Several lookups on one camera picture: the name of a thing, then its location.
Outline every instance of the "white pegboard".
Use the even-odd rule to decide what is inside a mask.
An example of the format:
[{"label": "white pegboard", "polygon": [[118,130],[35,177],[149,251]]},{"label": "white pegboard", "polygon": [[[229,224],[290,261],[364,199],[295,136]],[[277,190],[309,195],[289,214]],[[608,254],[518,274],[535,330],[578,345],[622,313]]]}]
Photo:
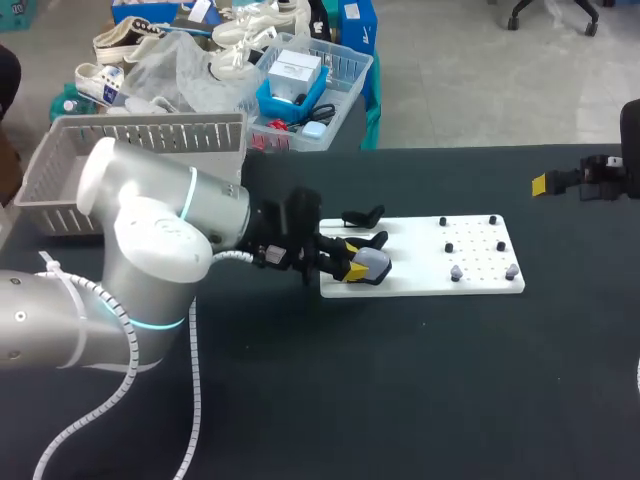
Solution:
[{"label": "white pegboard", "polygon": [[[339,219],[323,220],[320,233],[328,237],[372,238],[386,230],[389,241],[382,250],[393,268],[377,286],[341,283],[321,273],[320,292],[325,298],[522,293],[522,271],[512,281],[505,278],[510,265],[520,267],[507,226],[500,215],[491,225],[490,217],[446,217],[444,227],[441,217],[383,218],[373,230],[345,228]],[[453,244],[452,253],[445,252],[447,242]],[[505,243],[503,252],[498,242]],[[451,281],[454,265],[464,274],[459,282]]]}]

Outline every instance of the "chair wheel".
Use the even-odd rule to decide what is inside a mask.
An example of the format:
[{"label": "chair wheel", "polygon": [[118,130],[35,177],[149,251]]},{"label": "chair wheel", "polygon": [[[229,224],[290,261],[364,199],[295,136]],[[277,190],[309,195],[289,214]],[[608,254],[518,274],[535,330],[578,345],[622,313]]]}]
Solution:
[{"label": "chair wheel", "polygon": [[595,37],[597,31],[598,31],[598,24],[590,23],[589,25],[587,25],[587,29],[584,31],[584,34],[587,37]]},{"label": "chair wheel", "polygon": [[509,18],[507,29],[511,31],[516,31],[518,28],[520,28],[520,19],[518,17]]}]

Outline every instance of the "gray peg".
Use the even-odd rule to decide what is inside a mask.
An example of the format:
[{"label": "gray peg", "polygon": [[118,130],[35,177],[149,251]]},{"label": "gray peg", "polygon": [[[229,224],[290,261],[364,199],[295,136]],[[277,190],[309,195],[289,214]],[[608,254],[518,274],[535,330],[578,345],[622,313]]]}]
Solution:
[{"label": "gray peg", "polygon": [[459,282],[460,279],[462,278],[462,275],[463,273],[460,267],[457,265],[454,265],[453,268],[451,269],[451,281]]},{"label": "gray peg", "polygon": [[518,266],[515,263],[512,263],[511,266],[507,269],[507,274],[505,275],[505,278],[511,281],[514,278],[516,278],[516,275],[518,275],[519,273],[520,273],[520,269],[518,268]]}]

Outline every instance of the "white box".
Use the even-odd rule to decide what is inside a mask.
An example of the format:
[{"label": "white box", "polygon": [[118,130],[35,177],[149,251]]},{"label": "white box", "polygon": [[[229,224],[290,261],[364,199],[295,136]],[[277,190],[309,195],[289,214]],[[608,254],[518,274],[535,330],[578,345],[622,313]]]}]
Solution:
[{"label": "white box", "polygon": [[306,55],[304,53],[292,52],[291,50],[283,50],[280,52],[280,55],[278,55],[277,61],[310,68],[316,72],[317,75],[320,75],[320,57],[316,57],[314,55]]},{"label": "white box", "polygon": [[268,77],[271,95],[291,102],[301,94],[307,95],[315,82],[312,69],[278,61],[269,69]]}]

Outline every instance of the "gray floor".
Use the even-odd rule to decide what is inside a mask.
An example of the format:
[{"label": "gray floor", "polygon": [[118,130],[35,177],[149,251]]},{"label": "gray floor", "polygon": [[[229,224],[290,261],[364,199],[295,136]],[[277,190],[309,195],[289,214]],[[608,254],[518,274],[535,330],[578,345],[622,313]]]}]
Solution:
[{"label": "gray floor", "polygon": [[[4,122],[28,158],[48,128],[51,99],[109,18],[109,0],[49,0],[31,30],[1,34],[24,67]],[[619,140],[625,102],[640,97],[640,9],[599,8],[598,35],[570,0],[555,16],[538,0],[518,32],[515,1],[374,0],[382,70],[380,147],[599,143]],[[73,10],[71,20],[69,12]]]}]

